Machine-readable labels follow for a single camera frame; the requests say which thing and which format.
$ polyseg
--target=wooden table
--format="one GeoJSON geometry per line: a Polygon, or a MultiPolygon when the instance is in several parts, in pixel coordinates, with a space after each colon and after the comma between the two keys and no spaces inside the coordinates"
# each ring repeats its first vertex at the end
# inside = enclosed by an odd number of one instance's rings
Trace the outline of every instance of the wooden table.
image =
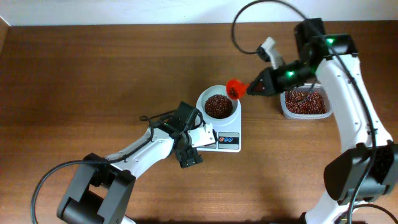
{"type": "MultiPolygon", "coordinates": [[[[238,25],[255,49],[268,35],[285,61],[297,58],[296,23],[238,25]]],[[[327,22],[349,32],[368,92],[398,138],[397,22],[327,22]]],[[[232,45],[229,24],[11,27],[0,59],[0,220],[29,223],[33,189],[53,166],[95,152],[106,156],[139,138],[149,116],[196,103],[212,85],[252,81],[270,66],[232,45]]],[[[340,154],[333,118],[286,120],[279,97],[245,96],[240,153],[202,152],[181,169],[174,155],[136,182],[127,213],[135,220],[231,221],[297,218],[325,191],[324,167],[340,154]]],[[[55,173],[37,202],[41,223],[55,211],[77,167],[55,173]]],[[[96,190],[104,195],[102,189],[96,190]]],[[[377,201],[398,215],[398,190],[377,201]]],[[[364,208],[355,219],[392,223],[364,208]]]]}

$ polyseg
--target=wood surface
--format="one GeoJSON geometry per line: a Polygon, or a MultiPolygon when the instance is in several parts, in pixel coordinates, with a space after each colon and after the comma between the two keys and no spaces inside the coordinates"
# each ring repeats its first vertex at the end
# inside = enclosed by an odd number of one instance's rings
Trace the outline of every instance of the wood surface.
{"type": "Polygon", "coordinates": [[[6,41],[7,32],[8,32],[8,24],[0,17],[0,57],[2,52],[2,47],[4,42],[6,41]]]}
{"type": "MultiPolygon", "coordinates": [[[[289,62],[297,23],[239,24],[245,49],[268,35],[289,62]]],[[[397,22],[326,22],[349,32],[378,115],[398,138],[397,22]]],[[[232,45],[229,24],[11,27],[0,60],[0,222],[30,223],[35,185],[53,166],[94,152],[114,153],[142,136],[152,116],[196,103],[230,78],[252,81],[270,66],[232,45]]],[[[334,118],[287,120],[278,96],[241,100],[242,151],[202,152],[181,169],[174,155],[136,182],[126,214],[134,220],[196,222],[298,218],[325,191],[323,170],[340,155],[334,118]]],[[[37,202],[39,223],[55,215],[77,167],[51,176],[37,202]]],[[[100,195],[105,191],[96,189],[100,195]]],[[[398,215],[398,190],[377,204],[398,215]]],[[[364,208],[355,220],[392,223],[364,208]]]]}

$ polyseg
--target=red spoon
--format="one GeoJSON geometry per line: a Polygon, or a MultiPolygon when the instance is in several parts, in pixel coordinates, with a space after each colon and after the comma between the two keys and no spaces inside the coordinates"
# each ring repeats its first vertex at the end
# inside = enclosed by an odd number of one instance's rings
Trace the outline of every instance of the red spoon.
{"type": "Polygon", "coordinates": [[[244,84],[237,79],[231,79],[226,84],[226,92],[232,100],[237,100],[244,96],[249,86],[250,84],[244,84]]]}

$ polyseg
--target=kitchen scale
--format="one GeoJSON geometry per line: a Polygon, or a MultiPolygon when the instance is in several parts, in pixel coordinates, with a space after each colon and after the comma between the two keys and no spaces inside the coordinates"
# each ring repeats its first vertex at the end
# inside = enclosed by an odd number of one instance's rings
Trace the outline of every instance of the kitchen scale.
{"type": "Polygon", "coordinates": [[[217,134],[217,142],[208,146],[197,147],[198,151],[213,152],[239,152],[242,146],[242,108],[239,100],[232,100],[226,92],[224,85],[215,85],[205,90],[197,101],[197,108],[203,114],[205,122],[211,123],[217,134]],[[214,95],[224,95],[232,101],[231,116],[224,119],[216,119],[207,115],[205,112],[206,100],[214,95]]]}

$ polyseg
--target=clear plastic tray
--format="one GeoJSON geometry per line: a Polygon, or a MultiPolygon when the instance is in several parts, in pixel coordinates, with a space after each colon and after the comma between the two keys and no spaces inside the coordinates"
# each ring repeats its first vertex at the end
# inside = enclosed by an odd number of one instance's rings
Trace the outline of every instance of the clear plastic tray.
{"type": "MultiPolygon", "coordinates": [[[[312,83],[306,83],[304,86],[300,86],[298,88],[295,88],[294,90],[297,91],[306,91],[308,92],[309,89],[311,88],[312,83]]],[[[327,110],[326,113],[324,114],[297,114],[297,113],[292,113],[290,112],[287,107],[286,107],[286,102],[285,102],[285,93],[280,94],[280,103],[282,105],[282,110],[284,112],[284,116],[287,119],[323,119],[327,118],[331,115],[331,107],[329,104],[329,99],[328,96],[326,95],[326,92],[323,90],[321,87],[321,84],[315,84],[313,87],[313,90],[323,97],[323,102],[325,104],[325,108],[327,110]]]]}

